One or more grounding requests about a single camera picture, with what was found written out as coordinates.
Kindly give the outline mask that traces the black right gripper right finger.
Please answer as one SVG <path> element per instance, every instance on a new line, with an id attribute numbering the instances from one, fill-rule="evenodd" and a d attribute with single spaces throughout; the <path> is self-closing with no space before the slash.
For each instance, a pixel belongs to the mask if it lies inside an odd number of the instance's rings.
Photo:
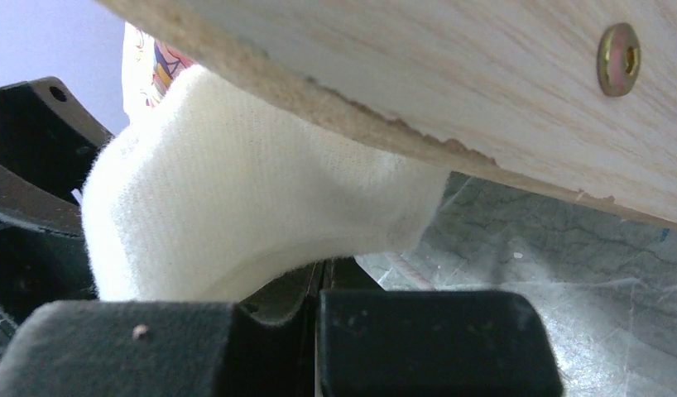
<path id="1" fill-rule="evenodd" d="M 353 260 L 315 267 L 318 396 L 561 396 L 542 319 L 523 295 L 392 291 Z"/>

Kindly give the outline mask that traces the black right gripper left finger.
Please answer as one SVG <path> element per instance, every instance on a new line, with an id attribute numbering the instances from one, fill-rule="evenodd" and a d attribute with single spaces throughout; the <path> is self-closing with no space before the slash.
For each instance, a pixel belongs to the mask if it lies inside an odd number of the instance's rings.
<path id="1" fill-rule="evenodd" d="M 313 396 L 324 268 L 239 303 L 56 301 L 17 330 L 0 396 Z"/>

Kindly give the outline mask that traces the wooden pet bed frame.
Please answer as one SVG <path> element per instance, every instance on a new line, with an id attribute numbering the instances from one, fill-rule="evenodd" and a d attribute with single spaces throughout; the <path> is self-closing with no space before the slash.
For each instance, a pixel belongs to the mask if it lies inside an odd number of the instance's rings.
<path id="1" fill-rule="evenodd" d="M 677 1 L 109 1 L 376 148 L 677 229 Z"/>

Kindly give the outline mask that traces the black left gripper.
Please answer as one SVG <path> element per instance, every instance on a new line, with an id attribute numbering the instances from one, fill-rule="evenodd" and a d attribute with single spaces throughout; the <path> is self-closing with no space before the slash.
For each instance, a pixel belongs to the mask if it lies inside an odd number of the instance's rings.
<path id="1" fill-rule="evenodd" d="M 0 359 L 35 309 L 95 297 L 80 203 L 112 137 L 54 76 L 0 87 Z"/>

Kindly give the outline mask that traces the pink unicorn print mattress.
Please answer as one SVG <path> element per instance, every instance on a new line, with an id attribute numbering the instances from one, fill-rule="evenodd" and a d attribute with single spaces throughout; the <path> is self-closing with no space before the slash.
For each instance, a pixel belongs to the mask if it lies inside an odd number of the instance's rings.
<path id="1" fill-rule="evenodd" d="M 129 126 L 81 204 L 103 301 L 239 301 L 303 265 L 409 251 L 449 177 L 276 108 L 130 23 L 122 92 Z"/>

